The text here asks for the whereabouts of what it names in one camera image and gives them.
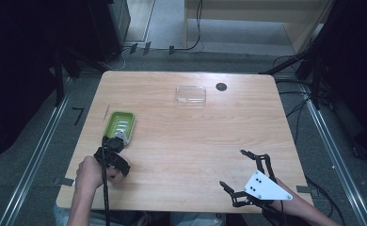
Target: clear plastic container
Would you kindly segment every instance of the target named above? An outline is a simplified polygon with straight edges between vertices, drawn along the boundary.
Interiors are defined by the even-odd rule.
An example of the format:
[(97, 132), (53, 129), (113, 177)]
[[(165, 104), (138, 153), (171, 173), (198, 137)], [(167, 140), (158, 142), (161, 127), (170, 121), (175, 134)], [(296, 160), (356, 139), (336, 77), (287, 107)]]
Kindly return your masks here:
[(200, 86), (179, 86), (175, 93), (177, 105), (206, 105), (206, 88)]

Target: table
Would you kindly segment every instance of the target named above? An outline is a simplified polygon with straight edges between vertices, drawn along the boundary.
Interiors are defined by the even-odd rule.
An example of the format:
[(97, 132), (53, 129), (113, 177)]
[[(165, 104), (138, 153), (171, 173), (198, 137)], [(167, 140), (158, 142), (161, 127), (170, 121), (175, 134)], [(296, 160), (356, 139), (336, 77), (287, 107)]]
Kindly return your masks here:
[[(215, 88), (227, 85), (225, 91)], [(206, 88), (205, 105), (177, 105), (178, 86)], [(305, 186), (303, 170), (274, 78), (230, 73), (106, 72), (78, 140), (66, 177), (101, 144), (113, 111), (133, 112), (136, 126), (122, 151), (131, 171), (109, 187), (110, 209), (260, 213), (255, 206), (233, 208), (219, 185), (236, 191), (257, 169), (240, 150), (271, 156), (275, 175), (288, 187)], [(63, 186), (60, 207), (71, 206), (74, 188)], [(312, 203), (309, 194), (299, 194)], [(104, 208), (98, 189), (93, 209)]]
[[(203, 0), (201, 19), (283, 23), (295, 53), (303, 51), (323, 23), (333, 0)], [(184, 1), (183, 48), (187, 44), (187, 20), (197, 18), (199, 0)]]

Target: human hand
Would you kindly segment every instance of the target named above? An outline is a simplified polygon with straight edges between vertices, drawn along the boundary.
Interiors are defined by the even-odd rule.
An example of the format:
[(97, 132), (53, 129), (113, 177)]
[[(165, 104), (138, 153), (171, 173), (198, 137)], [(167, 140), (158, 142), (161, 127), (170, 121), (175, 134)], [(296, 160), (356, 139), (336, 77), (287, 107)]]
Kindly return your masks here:
[[(106, 169), (107, 178), (114, 177), (120, 172), (116, 169)], [(86, 156), (79, 164), (77, 177), (75, 179), (76, 189), (95, 191), (103, 184), (102, 167), (93, 156)]]

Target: gray carpet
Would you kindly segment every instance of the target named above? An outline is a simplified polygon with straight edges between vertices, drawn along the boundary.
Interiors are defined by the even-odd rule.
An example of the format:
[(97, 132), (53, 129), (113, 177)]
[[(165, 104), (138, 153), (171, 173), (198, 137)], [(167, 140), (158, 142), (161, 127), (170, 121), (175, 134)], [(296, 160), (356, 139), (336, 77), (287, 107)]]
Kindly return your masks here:
[[(213, 53), (182, 53), (172, 56), (167, 51), (150, 51), (143, 56), (142, 50), (132, 55), (124, 55), (125, 71), (168, 71), (168, 72), (216, 72), (216, 73), (257, 73), (268, 70), (276, 56), (251, 56), (236, 54)], [(114, 68), (123, 65), (122, 59), (109, 64)], [(53, 205), (59, 186), (52, 182), (57, 176), (62, 176), (70, 163), (75, 144), (79, 138), (82, 126), (87, 116), (94, 93), (101, 79), (101, 74), (83, 65), (83, 73), (74, 79), (72, 92), (66, 109), (56, 128), (55, 134), (47, 148), (46, 155), (40, 164), (40, 169), (25, 198), (21, 211), (15, 220), (15, 225), (55, 225), (52, 214)], [(297, 84), (279, 83), (279, 91), (296, 91)], [(286, 113), (304, 100), (300, 94), (282, 94), (282, 104)], [(16, 143), (0, 156), (0, 219), (7, 208), (8, 200), (14, 187), (23, 175), (26, 164), (34, 152), (46, 122), (54, 109), (55, 94), (53, 93), (42, 105), (40, 111), (25, 127)], [(79, 112), (73, 107), (84, 108), (84, 114), (77, 125), (74, 125)], [(351, 171), (359, 183), (362, 194), (367, 197), (367, 162), (355, 158), (351, 151), (341, 126), (335, 115), (323, 106), (331, 131), (342, 148), (343, 155)], [(296, 133), (297, 114), (288, 118), (292, 133)], [(297, 151), (303, 170), (315, 183), (323, 187), (331, 198), (339, 205), (346, 225), (359, 225), (343, 187), (332, 168), (325, 145), (313, 123), (310, 112), (304, 107), (299, 120)], [(313, 195), (315, 206), (324, 213), (330, 210), (329, 202), (323, 196)], [(332, 216), (340, 222), (337, 212)], [(244, 215), (248, 225), (269, 225), (260, 215)]]

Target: green container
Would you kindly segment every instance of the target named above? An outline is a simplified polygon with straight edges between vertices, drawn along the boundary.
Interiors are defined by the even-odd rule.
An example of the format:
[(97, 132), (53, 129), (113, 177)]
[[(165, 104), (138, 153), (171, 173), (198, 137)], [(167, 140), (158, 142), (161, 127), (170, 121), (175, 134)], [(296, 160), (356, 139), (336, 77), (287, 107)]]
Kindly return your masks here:
[(115, 111), (110, 116), (104, 134), (109, 138), (122, 138), (124, 144), (127, 145), (131, 140), (134, 126), (135, 115), (133, 113)]

